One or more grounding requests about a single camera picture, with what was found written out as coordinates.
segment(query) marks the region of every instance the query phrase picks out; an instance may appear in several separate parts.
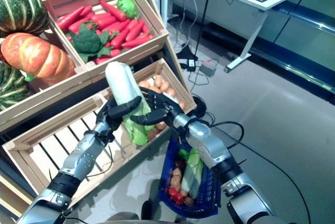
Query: wooden crate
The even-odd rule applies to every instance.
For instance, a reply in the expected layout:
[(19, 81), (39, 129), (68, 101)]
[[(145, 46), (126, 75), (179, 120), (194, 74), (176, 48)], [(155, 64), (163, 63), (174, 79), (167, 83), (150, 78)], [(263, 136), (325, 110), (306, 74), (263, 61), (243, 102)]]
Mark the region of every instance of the wooden crate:
[[(50, 29), (46, 30), (41, 37), (64, 49), (58, 37)], [(69, 56), (76, 65), (77, 74), (52, 86), (39, 79), (30, 82), (30, 87), (35, 92), (33, 95), (0, 111), (0, 132), (92, 83), (85, 64), (78, 61), (76, 57), (70, 54)]]
[[(118, 0), (104, 0), (109, 4), (116, 5)], [(121, 55), (112, 58), (109, 61), (106, 61), (97, 66), (91, 65), (89, 70), (90, 77), (93, 82), (97, 80), (103, 79), (105, 77), (105, 68), (110, 61), (119, 61), (127, 64), (134, 64), (135, 62), (140, 61), (141, 59), (149, 56), (150, 54), (157, 52), (162, 49), (166, 38), (168, 37), (168, 32), (164, 28), (164, 25), (161, 19), (157, 16), (154, 10), (150, 7), (147, 0), (133, 0), (136, 3), (137, 10), (140, 14), (140, 17), (146, 22), (146, 24), (152, 28), (154, 33), (154, 38), (147, 43), (144, 43), (138, 47), (135, 47), (131, 50), (128, 50)], [(73, 46), (67, 40), (65, 34), (59, 26), (55, 23), (55, 21), (70, 12), (71, 10), (86, 5), (92, 5), (93, 11), (95, 13), (104, 13), (104, 9), (99, 4), (99, 0), (43, 0), (45, 7), (47, 8), (50, 20), (52, 23), (53, 31), (60, 37), (64, 47), (67, 52), (73, 56), (75, 56), (79, 61), (80, 56), (75, 51)]]
[[(164, 80), (169, 81), (171, 87), (176, 91), (176, 98), (185, 102), (185, 112), (195, 108), (196, 105), (191, 95), (185, 90), (163, 59), (136, 72), (134, 77), (139, 82), (150, 80), (157, 74), (162, 75)], [(3, 145), (8, 156), (36, 193), (41, 192), (49, 185), (50, 175), (54, 177), (57, 174), (58, 169), (62, 167), (68, 154), (74, 150), (83, 133), (88, 128), (92, 129), (94, 127), (95, 113), (110, 96), (110, 89), (105, 89)], [(156, 138), (166, 130), (167, 128), (156, 135)], [(137, 148), (129, 141), (126, 130), (122, 126), (114, 132), (114, 136), (116, 137), (115, 141), (109, 144), (113, 154), (111, 169), (104, 174), (84, 180), (73, 196), (72, 205), (142, 150), (142, 148)], [(154, 140), (155, 138), (143, 148), (149, 146)], [(109, 150), (106, 147), (97, 158), (96, 166), (91, 174), (99, 173), (101, 170), (104, 171), (109, 165)]]

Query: pumpkin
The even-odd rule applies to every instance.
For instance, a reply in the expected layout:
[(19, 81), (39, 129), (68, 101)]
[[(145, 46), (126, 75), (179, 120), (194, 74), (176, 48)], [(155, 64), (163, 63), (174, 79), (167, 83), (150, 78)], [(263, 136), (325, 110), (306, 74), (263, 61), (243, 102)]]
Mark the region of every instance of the pumpkin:
[(0, 0), (0, 37), (13, 32), (38, 35), (48, 27), (48, 14), (41, 0)]
[(30, 95), (25, 77), (18, 69), (0, 61), (0, 111)]
[(75, 74), (75, 65), (63, 50), (28, 33), (10, 34), (2, 43), (1, 52), (9, 65), (48, 84)]

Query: red pepper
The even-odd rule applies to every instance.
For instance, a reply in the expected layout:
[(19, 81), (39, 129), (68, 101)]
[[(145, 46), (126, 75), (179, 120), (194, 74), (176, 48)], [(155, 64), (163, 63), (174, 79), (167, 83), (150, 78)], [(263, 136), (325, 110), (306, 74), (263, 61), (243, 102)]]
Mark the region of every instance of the red pepper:
[(106, 27), (105, 29), (103, 29), (103, 32), (106, 31), (106, 30), (109, 30), (110, 35), (115, 33), (115, 32), (122, 32), (125, 28), (128, 27), (127, 25), (130, 23), (130, 20), (126, 20), (126, 21), (123, 21), (121, 23), (119, 22), (118, 24), (116, 24), (116, 23), (114, 23), (114, 24)]
[(169, 195), (170, 195), (170, 199), (176, 202), (177, 205), (181, 205), (184, 201), (183, 196), (180, 193), (178, 193), (176, 188), (170, 188)]
[(118, 8), (116, 8), (116, 7), (114, 7), (113, 5), (109, 5), (108, 3), (106, 3), (104, 0), (100, 0), (100, 4), (101, 4), (101, 6), (105, 9), (105, 10), (107, 10), (107, 11), (109, 11), (113, 16), (115, 16), (119, 21), (125, 21), (125, 20), (127, 20), (127, 16), (126, 16), (126, 14), (122, 11), (122, 10), (120, 10), (120, 9), (118, 9)]
[(142, 32), (143, 33), (149, 33), (150, 32), (150, 29), (148, 28), (147, 25), (145, 25), (145, 24), (143, 25)]
[(110, 46), (113, 49), (120, 49), (121, 44), (125, 41), (127, 34), (129, 33), (129, 29), (125, 28), (120, 34), (118, 34), (111, 42)]
[(67, 15), (63, 16), (62, 18), (58, 19), (57, 24), (61, 30), (67, 30), (68, 27), (73, 24), (75, 21), (78, 20), (80, 17), (80, 13), (83, 11), (84, 6), (81, 6)]
[(88, 13), (85, 17), (88, 18), (89, 20), (92, 20), (92, 17), (94, 16), (93, 12)]
[(131, 49), (131, 48), (137, 47), (138, 45), (141, 45), (145, 42), (148, 42), (148, 41), (150, 41), (150, 38), (148, 36), (145, 36), (145, 37), (142, 37), (140, 39), (136, 38), (135, 40), (125, 42), (121, 46), (124, 49)]
[(91, 5), (84, 7), (83, 11), (80, 13), (80, 16), (86, 16), (89, 12), (92, 11), (92, 8), (93, 7)]
[(138, 21), (136, 19), (133, 19), (130, 21), (127, 27), (131, 30), (136, 24), (138, 24)]
[(80, 19), (79, 21), (76, 21), (75, 23), (73, 23), (69, 26), (69, 31), (77, 34), (79, 32), (80, 25), (83, 24), (86, 21), (88, 21), (88, 18), (86, 18), (86, 17), (83, 18), (83, 19)]
[(116, 18), (114, 16), (103, 17), (97, 21), (99, 29), (104, 29), (115, 22)]
[(138, 34), (141, 32), (143, 25), (144, 25), (144, 21), (139, 20), (138, 24), (135, 27), (133, 27), (133, 29), (127, 35), (126, 42), (134, 40), (138, 36)]
[(111, 14), (110, 13), (94, 14), (91, 17), (91, 20), (94, 21), (94, 22), (97, 22), (101, 18), (105, 18), (105, 17), (111, 17)]

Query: orange pumpkin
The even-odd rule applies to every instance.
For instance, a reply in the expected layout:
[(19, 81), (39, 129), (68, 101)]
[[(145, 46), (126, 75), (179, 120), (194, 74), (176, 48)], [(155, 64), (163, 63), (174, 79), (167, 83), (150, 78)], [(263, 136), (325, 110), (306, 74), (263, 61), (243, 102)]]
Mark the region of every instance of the orange pumpkin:
[(6, 37), (1, 52), (14, 68), (55, 84), (75, 74), (75, 65), (60, 48), (28, 33)]

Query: leek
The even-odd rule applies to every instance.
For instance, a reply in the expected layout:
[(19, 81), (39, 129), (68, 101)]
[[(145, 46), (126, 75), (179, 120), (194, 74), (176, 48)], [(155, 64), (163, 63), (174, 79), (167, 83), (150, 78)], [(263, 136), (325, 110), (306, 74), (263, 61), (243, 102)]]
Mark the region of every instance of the leek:
[(136, 96), (142, 97), (139, 107), (123, 116), (123, 124), (127, 129), (130, 141), (137, 145), (145, 145), (148, 142), (147, 131), (152, 130), (154, 126), (139, 125), (133, 122), (130, 116), (144, 115), (151, 112), (151, 109), (132, 75), (130, 67), (124, 63), (112, 62), (107, 65), (105, 74), (117, 105), (127, 103)]
[(203, 162), (195, 149), (191, 149), (187, 159), (187, 166), (185, 169), (182, 190), (191, 193), (199, 189), (201, 183), (201, 173), (203, 170)]

